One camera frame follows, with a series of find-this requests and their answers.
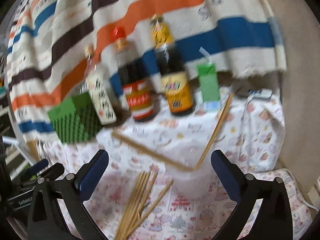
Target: bottle label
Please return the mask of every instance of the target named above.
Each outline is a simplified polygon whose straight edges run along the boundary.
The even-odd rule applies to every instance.
[[[193,98],[184,71],[163,76],[161,83],[172,113],[183,112],[193,107]]]
[[[90,74],[85,82],[101,124],[114,123],[117,117],[100,76]]]
[[[123,91],[134,119],[143,119],[153,113],[153,103],[144,80],[125,85]]]
[[[158,23],[151,28],[152,36],[156,49],[164,44],[174,43],[173,36],[170,33],[169,27],[165,23]]]

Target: chopstick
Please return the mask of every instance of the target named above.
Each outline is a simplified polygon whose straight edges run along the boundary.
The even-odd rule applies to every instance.
[[[143,176],[143,173],[140,173],[139,176],[138,176],[138,178],[136,179],[136,182],[135,182],[135,185],[134,185],[134,187],[133,187],[132,192],[135,192],[135,191],[136,191],[136,189],[137,189],[137,187],[138,187],[138,184],[139,184],[139,182],[140,182],[141,179],[142,179],[142,176]],[[118,228],[117,228],[116,236],[115,236],[115,238],[114,238],[115,240],[118,240],[118,239],[119,239],[119,236],[123,233],[122,227],[123,227],[123,225],[124,225],[124,223],[125,223],[125,218],[127,217],[127,214],[128,214],[128,211],[129,211],[129,207],[132,205],[132,201],[133,201],[133,200],[134,200],[133,194],[131,194],[130,197],[129,197],[129,200],[128,200],[127,204],[126,204],[126,207],[125,207],[125,209],[124,209],[124,213],[123,213],[122,218],[121,218],[121,220],[120,220],[119,226],[118,226]]]
[[[160,200],[164,197],[164,195],[169,190],[170,186],[173,183],[173,179],[169,181],[169,183],[165,186],[165,188],[159,193],[158,198],[152,204],[150,208],[148,208],[147,212],[140,218],[140,220],[129,230],[124,240],[127,240],[128,237],[141,225],[141,223],[150,215],[150,213],[154,210],[154,208],[159,204]]]
[[[195,166],[194,169],[193,169],[194,171],[196,171],[197,169],[199,169],[199,167],[200,167],[201,164],[203,163],[203,161],[204,161],[204,159],[205,159],[208,151],[210,150],[212,144],[214,143],[214,140],[215,140],[216,136],[218,135],[218,133],[219,133],[219,131],[220,131],[220,128],[221,128],[221,126],[222,126],[222,124],[223,124],[223,121],[225,120],[225,118],[226,118],[226,116],[227,116],[227,113],[228,113],[228,110],[229,110],[229,106],[230,106],[230,104],[231,104],[232,97],[233,97],[233,94],[230,93],[229,96],[228,96],[228,99],[227,99],[227,101],[226,101],[226,103],[225,103],[225,105],[224,105],[223,111],[222,111],[222,113],[221,113],[221,115],[220,115],[220,117],[219,117],[219,120],[218,120],[218,122],[217,122],[217,125],[216,125],[216,127],[214,128],[213,133],[212,133],[212,135],[211,135],[211,137],[210,137],[210,140],[209,140],[207,146],[205,147],[205,149],[204,149],[204,151],[203,151],[203,153],[202,153],[202,155],[201,155],[198,163],[196,164],[196,166]]]
[[[139,214],[137,211],[140,206],[140,200],[141,200],[142,195],[146,189],[149,177],[150,177],[150,172],[148,172],[146,174],[145,178],[143,179],[142,187],[139,189],[137,200],[134,203],[134,206],[132,208],[132,213],[130,214],[128,227],[124,228],[124,232],[126,232],[128,229],[130,229],[136,223],[135,219],[137,219],[137,214]]]
[[[153,175],[153,177],[152,177],[152,179],[151,179],[150,185],[149,185],[149,187],[148,187],[147,190],[146,190],[146,193],[145,193],[144,196],[142,197],[142,200],[141,200],[141,202],[140,202],[140,205],[139,205],[139,208],[138,208],[138,211],[137,211],[137,213],[138,213],[139,215],[140,215],[140,213],[142,212],[143,208],[145,207],[146,200],[147,200],[148,196],[150,195],[150,192],[151,192],[152,187],[153,187],[153,185],[154,185],[154,183],[155,183],[155,181],[156,181],[157,176],[158,176],[158,173],[155,172],[155,174]]]
[[[146,187],[150,178],[150,172],[141,172],[137,177],[132,193],[129,197],[118,229],[116,231],[114,240],[126,240],[128,231],[134,228],[134,225],[139,223],[140,220],[137,219],[137,215],[142,212],[146,199],[148,198],[156,181],[157,175],[157,172],[153,175],[150,185],[147,189]],[[155,202],[155,205],[159,203],[160,199],[161,197],[159,196]]]
[[[139,144],[137,142],[132,141],[131,139],[127,138],[124,135],[121,135],[121,134],[117,133],[116,131],[113,131],[111,136],[119,139],[120,141],[123,141],[127,145],[132,146],[132,147],[142,151],[143,153],[145,153],[145,154],[147,154],[147,155],[149,155],[149,156],[151,156],[151,157],[153,157],[153,158],[155,158],[157,160],[160,160],[160,161],[162,161],[164,163],[167,163],[167,164],[170,164],[170,165],[176,167],[178,170],[181,170],[181,171],[192,171],[193,170],[192,168],[190,168],[188,166],[185,166],[185,165],[183,165],[181,163],[173,161],[173,160],[171,160],[171,159],[169,159],[169,158],[167,158],[167,157],[165,157],[165,156],[163,156],[163,155],[161,155],[159,153],[156,153],[156,152],[148,149],[147,147],[145,147],[145,146],[143,146],[143,145],[141,145],[141,144]]]

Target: bottle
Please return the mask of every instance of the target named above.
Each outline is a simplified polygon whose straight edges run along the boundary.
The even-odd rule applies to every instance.
[[[164,23],[162,15],[153,15],[150,23],[163,92],[168,100],[170,111],[175,116],[191,114],[194,111],[192,93],[184,63],[169,27]]]
[[[91,45],[85,48],[84,53],[87,60],[84,90],[88,90],[101,124],[114,123],[117,116],[104,87],[103,69],[92,59],[93,47]]]
[[[127,98],[129,108],[136,122],[146,122],[155,116],[154,105],[150,97],[146,72],[134,44],[127,40],[122,27],[115,28],[111,36],[115,41],[118,74]]]

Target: green box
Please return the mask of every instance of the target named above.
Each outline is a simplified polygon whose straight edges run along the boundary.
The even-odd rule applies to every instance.
[[[64,100],[48,116],[63,143],[87,141],[102,128],[88,92]]]
[[[199,64],[197,69],[205,110],[220,110],[220,89],[214,63]]]

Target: dark liquid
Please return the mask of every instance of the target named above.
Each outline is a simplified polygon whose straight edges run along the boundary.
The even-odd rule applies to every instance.
[[[143,80],[147,73],[145,71],[144,65],[141,59],[135,60],[127,65],[122,66],[118,69],[118,75],[120,78],[121,86],[129,85],[137,81]],[[155,112],[153,111],[150,115],[141,118],[135,119],[136,122],[147,122],[155,117]]]
[[[167,47],[161,51],[158,50],[156,52],[156,60],[162,76],[185,71],[181,55],[174,46]],[[175,116],[184,116],[193,113],[193,111],[194,106],[179,113],[171,112],[171,114]]]

